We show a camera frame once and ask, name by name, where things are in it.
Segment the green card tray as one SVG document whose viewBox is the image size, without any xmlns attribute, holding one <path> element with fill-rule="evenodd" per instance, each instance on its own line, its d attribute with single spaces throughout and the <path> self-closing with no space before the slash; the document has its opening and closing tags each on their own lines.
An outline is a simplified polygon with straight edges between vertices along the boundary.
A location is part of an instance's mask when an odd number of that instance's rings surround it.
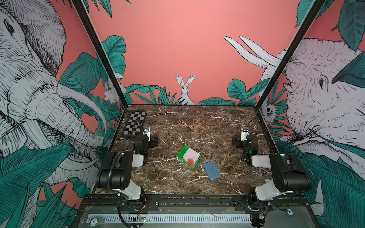
<svg viewBox="0 0 365 228">
<path fill-rule="evenodd" d="M 183 161 L 183 162 L 185 162 L 186 164 L 188 164 L 186 161 L 184 161 L 183 160 L 183 155 L 185 154 L 185 152 L 187 151 L 187 149 L 188 148 L 190 148 L 190 147 L 188 147 L 188 146 L 184 146 L 183 148 L 182 148 L 182 150 L 178 153 L 178 155 L 177 155 L 177 158 L 178 159 L 180 159 L 181 161 Z"/>
</svg>

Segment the blue card holder wallet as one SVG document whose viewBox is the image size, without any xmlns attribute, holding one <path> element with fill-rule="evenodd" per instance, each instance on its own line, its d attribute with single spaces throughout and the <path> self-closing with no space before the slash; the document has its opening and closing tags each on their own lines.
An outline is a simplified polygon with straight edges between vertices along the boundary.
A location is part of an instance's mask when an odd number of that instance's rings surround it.
<svg viewBox="0 0 365 228">
<path fill-rule="evenodd" d="M 204 169 L 205 169 L 205 171 L 208 175 L 208 178 L 211 181 L 221 177 L 221 173 L 219 171 L 219 168 L 218 168 L 218 166 L 216 165 L 216 163 L 214 161 L 205 163 L 203 166 L 204 166 Z"/>
</svg>

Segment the white red credit card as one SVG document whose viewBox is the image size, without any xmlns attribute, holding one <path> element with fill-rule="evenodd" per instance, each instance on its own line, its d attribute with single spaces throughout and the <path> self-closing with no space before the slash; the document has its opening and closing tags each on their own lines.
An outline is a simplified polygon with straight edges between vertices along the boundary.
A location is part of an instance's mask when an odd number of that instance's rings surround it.
<svg viewBox="0 0 365 228">
<path fill-rule="evenodd" d="M 185 154 L 183 155 L 183 160 L 186 161 L 189 165 L 195 166 L 200 158 L 200 154 L 195 150 L 188 148 Z"/>
</svg>

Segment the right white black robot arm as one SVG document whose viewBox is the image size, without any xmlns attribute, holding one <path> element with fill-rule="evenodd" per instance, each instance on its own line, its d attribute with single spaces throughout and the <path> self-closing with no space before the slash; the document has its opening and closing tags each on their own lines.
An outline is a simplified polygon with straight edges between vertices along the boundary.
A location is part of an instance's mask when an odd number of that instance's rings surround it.
<svg viewBox="0 0 365 228">
<path fill-rule="evenodd" d="M 232 145 L 242 149 L 241 160 L 248 166 L 271 170 L 272 179 L 254 187 L 247 198 L 250 205 L 269 201 L 287 193 L 302 193 L 311 189 L 311 181 L 295 154 L 258 154 L 258 139 L 254 134 L 233 137 Z"/>
</svg>

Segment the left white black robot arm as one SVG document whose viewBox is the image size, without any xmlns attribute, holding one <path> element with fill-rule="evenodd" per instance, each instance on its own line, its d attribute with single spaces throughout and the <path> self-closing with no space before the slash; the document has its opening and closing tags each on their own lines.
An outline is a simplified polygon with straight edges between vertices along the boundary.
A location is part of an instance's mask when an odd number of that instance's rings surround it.
<svg viewBox="0 0 365 228">
<path fill-rule="evenodd" d="M 145 166 L 150 148 L 158 146 L 158 138 L 139 134 L 134 137 L 131 151 L 108 152 L 97 174 L 96 187 L 126 200 L 142 199 L 143 188 L 132 180 L 132 170 Z"/>
</svg>

